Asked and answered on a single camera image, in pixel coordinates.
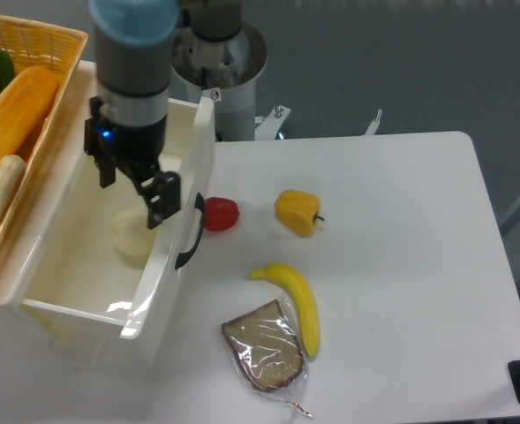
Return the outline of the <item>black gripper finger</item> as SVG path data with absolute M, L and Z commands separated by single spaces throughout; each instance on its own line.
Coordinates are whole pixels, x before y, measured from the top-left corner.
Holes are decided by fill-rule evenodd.
M 111 186 L 116 182 L 116 165 L 111 153 L 106 150 L 107 140 L 103 133 L 107 128 L 103 125 L 101 114 L 103 101 L 99 96 L 93 96 L 88 101 L 90 117 L 84 125 L 84 152 L 94 158 L 94 164 L 99 171 L 101 188 Z
M 181 178 L 175 171 L 163 171 L 158 162 L 134 162 L 124 167 L 147 206 L 147 228 L 152 230 L 181 209 Z

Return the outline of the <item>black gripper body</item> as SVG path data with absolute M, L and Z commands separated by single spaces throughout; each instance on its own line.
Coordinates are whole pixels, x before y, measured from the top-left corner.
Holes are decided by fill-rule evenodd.
M 151 125 L 119 125 L 104 119 L 107 130 L 103 136 L 107 140 L 106 150 L 113 156 L 116 167 L 134 162 L 155 163 L 165 143 L 167 119 Z

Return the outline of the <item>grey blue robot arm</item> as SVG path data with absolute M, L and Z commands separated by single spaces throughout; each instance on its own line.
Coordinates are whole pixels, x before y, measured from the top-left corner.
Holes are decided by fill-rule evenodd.
M 192 143 L 186 102 L 170 99 L 174 40 L 186 25 L 211 42 L 237 34 L 239 1 L 92 1 L 97 93 L 89 101 L 84 151 L 101 187 L 128 177 L 153 229 L 181 210 L 181 177 L 171 168 Z

